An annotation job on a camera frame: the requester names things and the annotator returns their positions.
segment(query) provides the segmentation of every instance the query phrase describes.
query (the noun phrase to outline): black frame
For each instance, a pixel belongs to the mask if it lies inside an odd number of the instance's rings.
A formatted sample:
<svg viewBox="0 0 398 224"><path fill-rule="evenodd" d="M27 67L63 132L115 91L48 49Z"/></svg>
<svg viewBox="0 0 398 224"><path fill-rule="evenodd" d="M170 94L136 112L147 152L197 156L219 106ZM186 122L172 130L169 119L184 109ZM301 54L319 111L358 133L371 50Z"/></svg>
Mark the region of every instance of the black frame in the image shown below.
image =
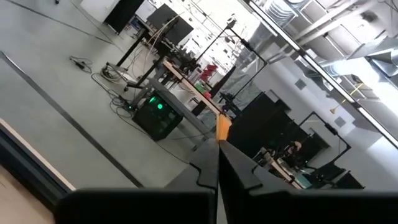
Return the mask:
<svg viewBox="0 0 398 224"><path fill-rule="evenodd" d="M245 88L249 83L251 83L251 81L261 72L261 70L262 70L265 66L268 65L268 63L261 57L261 55L259 55L259 54L256 52L256 50L254 50L253 47L251 47L251 45L249 44L249 42L248 42L247 40L243 39L239 34L237 34L237 33L236 33L230 26L228 26L228 25L220 32L220 34L218 34L218 36L210 43L210 45L207 46L207 48L199 55L199 57L196 59L196 63L199 61L200 58L202 58L202 56L206 53L206 51L207 51L208 49L210 49L210 47L216 42L216 40L218 40L218 39L221 37L221 35L224 34L224 32L225 32L226 30L230 30L230 31L234 34L234 37L237 37L237 38L241 41L241 43L245 46L245 48L247 48L248 50L250 50L251 52L253 52L253 53L257 56L257 58L258 58L259 60L262 61L262 67L250 78L250 80L249 80L246 84L244 84L244 85L242 86L242 88L240 88L240 89L233 95L233 98L235 98L242 90L244 90L244 88Z"/></svg>
<svg viewBox="0 0 398 224"><path fill-rule="evenodd" d="M50 211L72 192L43 162L0 125L0 164Z"/></svg>
<svg viewBox="0 0 398 224"><path fill-rule="evenodd" d="M325 124L325 127L326 127L332 134L334 134L335 136L337 136L337 137L340 139L340 141L343 141L344 144L346 144L346 148L345 148L338 156L336 156L332 161L330 161L330 162L336 162L336 160L338 160L342 155L344 155L346 152L348 152L348 151L351 149L351 146L348 144L347 141L345 141L345 140L338 134L338 131L337 131L336 129L334 129L333 127L331 127L330 124L327 123L324 119L322 119L318 114L316 114L316 112L311 112L306 118L304 118L304 120L303 120L300 124L298 124L298 126L301 127L301 126L302 126L308 119L310 119L310 117L313 116L313 115L316 116L316 117L318 117L318 118Z"/></svg>

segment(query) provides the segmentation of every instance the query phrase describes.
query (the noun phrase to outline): computer monitor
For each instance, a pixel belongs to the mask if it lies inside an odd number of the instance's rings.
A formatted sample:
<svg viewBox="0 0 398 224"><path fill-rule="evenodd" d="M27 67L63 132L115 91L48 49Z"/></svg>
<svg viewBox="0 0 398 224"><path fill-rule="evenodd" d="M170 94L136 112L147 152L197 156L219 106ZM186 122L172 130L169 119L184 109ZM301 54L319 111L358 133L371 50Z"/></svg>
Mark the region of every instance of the computer monitor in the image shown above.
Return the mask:
<svg viewBox="0 0 398 224"><path fill-rule="evenodd" d="M173 9L169 8L166 4L163 4L148 17L148 22L155 26L156 29L160 30L166 23L168 23L168 21L176 16L178 16L178 14L173 11ZM181 40L184 39L193 30L193 27L190 26L180 16L176 18L176 21L177 23L173 26L172 29L168 30L166 34L166 38L168 38L169 41L171 41L171 43L175 45L180 43Z"/></svg>
<svg viewBox="0 0 398 224"><path fill-rule="evenodd" d="M336 189L364 189L365 187L362 186L361 183L359 183L355 177L351 175L350 172L347 172L344 176L342 176L333 188Z"/></svg>

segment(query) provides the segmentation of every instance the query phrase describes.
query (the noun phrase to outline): gray floor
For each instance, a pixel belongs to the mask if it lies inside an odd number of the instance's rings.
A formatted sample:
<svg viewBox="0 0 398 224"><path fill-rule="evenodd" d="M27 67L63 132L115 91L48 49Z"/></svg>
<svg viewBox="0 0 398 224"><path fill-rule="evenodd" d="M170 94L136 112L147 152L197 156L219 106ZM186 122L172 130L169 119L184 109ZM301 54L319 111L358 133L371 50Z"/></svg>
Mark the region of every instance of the gray floor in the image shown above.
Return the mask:
<svg viewBox="0 0 398 224"><path fill-rule="evenodd" d="M0 0L0 50L144 186L162 187L180 173L186 165L121 121L110 110L107 93L68 60L69 55L89 58L94 62L93 71L98 71L107 61L117 62L134 41L89 21L70 0L58 6L53 0L13 1L33 11ZM135 74L142 72L145 55L137 60ZM0 69L0 117L74 186L133 186L15 71L4 62ZM177 129L171 138L181 135ZM186 161L192 153L189 139L164 140L160 144Z"/></svg>

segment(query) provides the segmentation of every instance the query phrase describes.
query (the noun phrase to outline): red object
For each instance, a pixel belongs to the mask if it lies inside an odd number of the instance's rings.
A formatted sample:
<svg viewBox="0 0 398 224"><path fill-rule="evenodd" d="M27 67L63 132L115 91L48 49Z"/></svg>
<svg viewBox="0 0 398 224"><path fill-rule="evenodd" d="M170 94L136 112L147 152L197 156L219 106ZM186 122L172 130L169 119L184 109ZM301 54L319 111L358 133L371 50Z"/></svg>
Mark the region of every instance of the red object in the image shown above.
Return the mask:
<svg viewBox="0 0 398 224"><path fill-rule="evenodd" d="M214 72L215 70L217 70L217 65L207 65L206 67L208 70Z"/></svg>
<svg viewBox="0 0 398 224"><path fill-rule="evenodd" d="M200 75L200 79L203 81L208 81L208 79L213 76L214 71L217 70L217 65L207 65L203 73Z"/></svg>
<svg viewBox="0 0 398 224"><path fill-rule="evenodd" d="M209 92L206 91L203 95L206 97L206 99L211 99L211 94Z"/></svg>

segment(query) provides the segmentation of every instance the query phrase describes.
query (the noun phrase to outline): white wall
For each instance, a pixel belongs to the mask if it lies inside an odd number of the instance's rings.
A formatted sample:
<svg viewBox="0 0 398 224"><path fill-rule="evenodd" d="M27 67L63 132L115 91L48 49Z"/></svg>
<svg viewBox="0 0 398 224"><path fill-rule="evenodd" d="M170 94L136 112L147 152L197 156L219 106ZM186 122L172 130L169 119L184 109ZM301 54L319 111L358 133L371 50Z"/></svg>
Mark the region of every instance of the white wall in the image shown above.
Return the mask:
<svg viewBox="0 0 398 224"><path fill-rule="evenodd" d="M274 44L263 54L263 57L266 58L268 55L278 50L279 47ZM307 84L303 90L299 90L295 86L299 77ZM272 65L267 65L254 79L254 83L260 90L266 93L272 90L283 100L292 109L288 115L294 119L296 123L300 123L312 111L315 111L336 128L341 135L348 134L354 128L352 125L354 118L343 108L338 109L336 114L330 113L330 109L335 107L338 103L334 99L327 98L326 93L321 91L312 80L305 78L301 69L294 64L291 58L285 58ZM342 128L339 128L334 123L334 120L338 116L341 116L346 121L346 124ZM338 138L332 135L321 121L314 121L316 120L315 118L311 118L311 120L312 121L302 126L303 130L308 131L309 128L314 129L333 149L336 149L336 152L338 152Z"/></svg>
<svg viewBox="0 0 398 224"><path fill-rule="evenodd" d="M84 0L80 6L98 22L104 22L119 0Z"/></svg>
<svg viewBox="0 0 398 224"><path fill-rule="evenodd" d="M273 45L272 51L278 51ZM324 92L318 91L311 80L303 79L307 86L299 90L294 83L299 79L300 71L289 58L268 65L259 74L254 83L264 92L272 90L283 100L292 111L289 116L297 123L301 122L311 111L317 112L327 120L344 139L351 145L350 151L336 161L336 165L350 170L352 175L369 190L397 190L398 189L398 150L392 146L381 134L352 125L354 118L342 108L338 114L332 115L329 109L337 102L325 97ZM347 122L338 129L334 123L337 116ZM313 128L332 147L319 154L310 165L320 167L330 162L338 154L339 140L324 128L323 123L309 122L304 128Z"/></svg>

